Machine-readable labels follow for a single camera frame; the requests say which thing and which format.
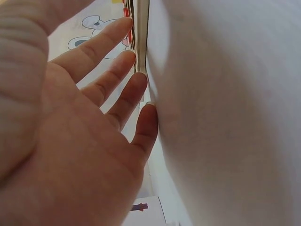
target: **fingernail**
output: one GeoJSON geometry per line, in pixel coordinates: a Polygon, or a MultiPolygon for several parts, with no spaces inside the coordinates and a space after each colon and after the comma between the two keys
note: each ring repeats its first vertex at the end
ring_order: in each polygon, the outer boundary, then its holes
{"type": "Polygon", "coordinates": [[[153,106],[156,106],[154,102],[147,102],[146,105],[153,105],[153,106]]]}
{"type": "Polygon", "coordinates": [[[143,72],[139,72],[139,73],[143,74],[146,78],[148,78],[147,75],[146,75],[145,73],[143,73],[143,72]]]}
{"type": "Polygon", "coordinates": [[[127,50],[128,50],[128,51],[131,51],[131,52],[133,52],[133,53],[136,54],[135,50],[133,50],[133,49],[131,49],[131,48],[129,48],[129,49],[127,49],[127,50]]]}

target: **palm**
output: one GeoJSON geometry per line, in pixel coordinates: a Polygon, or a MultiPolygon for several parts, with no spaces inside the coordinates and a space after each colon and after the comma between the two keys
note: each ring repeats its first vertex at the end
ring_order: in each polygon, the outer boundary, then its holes
{"type": "Polygon", "coordinates": [[[8,103],[0,112],[0,132],[5,135],[0,144],[8,144],[0,150],[6,159],[0,159],[0,179],[5,178],[0,186],[0,223],[18,219],[37,225],[99,225],[101,219],[101,225],[114,225],[126,215],[158,130],[156,111],[149,105],[131,144],[120,133],[144,93],[146,77],[134,75],[107,114],[99,107],[130,70],[134,54],[122,53],[109,71],[83,90],[76,83],[130,27],[129,20],[121,19],[103,35],[48,64],[46,36],[32,40],[38,48],[20,42],[23,55],[13,59],[14,70],[1,64],[10,59],[0,54],[0,93],[5,93],[0,102],[8,103]],[[22,79],[26,85],[20,89],[22,79]],[[16,118],[17,129],[5,134],[16,118]]]}

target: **cartoon illustration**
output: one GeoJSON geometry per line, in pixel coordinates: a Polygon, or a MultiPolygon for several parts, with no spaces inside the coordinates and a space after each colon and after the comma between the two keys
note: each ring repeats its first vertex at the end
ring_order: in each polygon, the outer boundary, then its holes
{"type": "Polygon", "coordinates": [[[144,210],[147,210],[149,208],[147,203],[140,203],[138,205],[134,205],[131,209],[131,211],[141,211],[144,212],[144,210]]]}
{"type": "MultiPolygon", "coordinates": [[[[102,31],[102,29],[104,29],[106,26],[108,26],[110,23],[114,21],[115,19],[109,21],[102,21],[100,19],[100,16],[89,16],[85,18],[82,22],[82,25],[83,27],[93,29],[92,36],[77,37],[72,39],[68,44],[68,49],[74,49],[80,44],[82,44],[83,42],[88,41],[89,39],[98,35],[102,31]]],[[[110,53],[107,54],[105,59],[110,59],[110,60],[115,59],[122,51],[126,50],[127,47],[128,47],[128,41],[127,38],[124,38],[124,40],[121,43],[119,43],[110,53]]]]}

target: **cartoon mouse drawing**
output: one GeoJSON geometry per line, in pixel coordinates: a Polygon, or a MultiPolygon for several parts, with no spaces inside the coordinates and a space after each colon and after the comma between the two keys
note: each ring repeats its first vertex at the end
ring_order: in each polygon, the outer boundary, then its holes
{"type": "MultiPolygon", "coordinates": [[[[109,21],[102,21],[100,19],[100,16],[89,16],[85,18],[82,22],[83,27],[93,29],[92,36],[91,37],[77,37],[72,39],[68,44],[68,49],[74,49],[80,44],[82,44],[85,41],[88,41],[89,39],[93,38],[94,36],[98,35],[102,29],[104,29],[106,26],[108,26],[110,23],[114,22],[116,19],[109,20],[109,21]]],[[[115,59],[122,51],[126,50],[128,47],[128,41],[127,38],[124,38],[124,40],[119,43],[110,53],[108,53],[105,57],[105,59],[113,60],[115,59]]]]}

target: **finger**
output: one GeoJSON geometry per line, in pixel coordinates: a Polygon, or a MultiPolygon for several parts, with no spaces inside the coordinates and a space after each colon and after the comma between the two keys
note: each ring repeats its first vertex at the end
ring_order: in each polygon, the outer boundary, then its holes
{"type": "Polygon", "coordinates": [[[120,131],[124,128],[128,118],[141,100],[146,87],[147,78],[144,74],[136,73],[132,76],[120,98],[106,114],[115,128],[120,131]]]}
{"type": "Polygon", "coordinates": [[[77,83],[126,37],[132,25],[131,18],[120,18],[105,27],[99,35],[60,55],[52,63],[63,67],[77,83]]]}
{"type": "Polygon", "coordinates": [[[126,77],[134,62],[135,53],[129,50],[122,52],[113,61],[108,71],[81,90],[82,94],[100,107],[126,77]]]}
{"type": "Polygon", "coordinates": [[[131,143],[145,154],[147,162],[158,135],[158,115],[156,107],[148,103],[142,110],[138,119],[136,135],[131,143]]]}
{"type": "Polygon", "coordinates": [[[7,0],[0,8],[2,17],[32,21],[50,35],[94,0],[7,0]]]}

